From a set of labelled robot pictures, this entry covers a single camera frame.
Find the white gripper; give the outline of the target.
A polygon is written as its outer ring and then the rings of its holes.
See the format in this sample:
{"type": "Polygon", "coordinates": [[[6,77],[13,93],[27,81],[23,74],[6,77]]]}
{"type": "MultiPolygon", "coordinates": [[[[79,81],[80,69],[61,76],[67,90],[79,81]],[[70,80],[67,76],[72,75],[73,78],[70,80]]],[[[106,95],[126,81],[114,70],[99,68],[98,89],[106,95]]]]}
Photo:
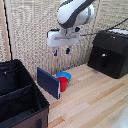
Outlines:
{"type": "MultiPolygon", "coordinates": [[[[58,55],[58,46],[72,45],[79,42],[79,33],[73,32],[72,34],[65,35],[61,33],[60,29],[52,29],[47,32],[47,45],[53,48],[53,55],[58,55]]],[[[71,46],[66,47],[66,54],[70,54],[71,46]]]]}

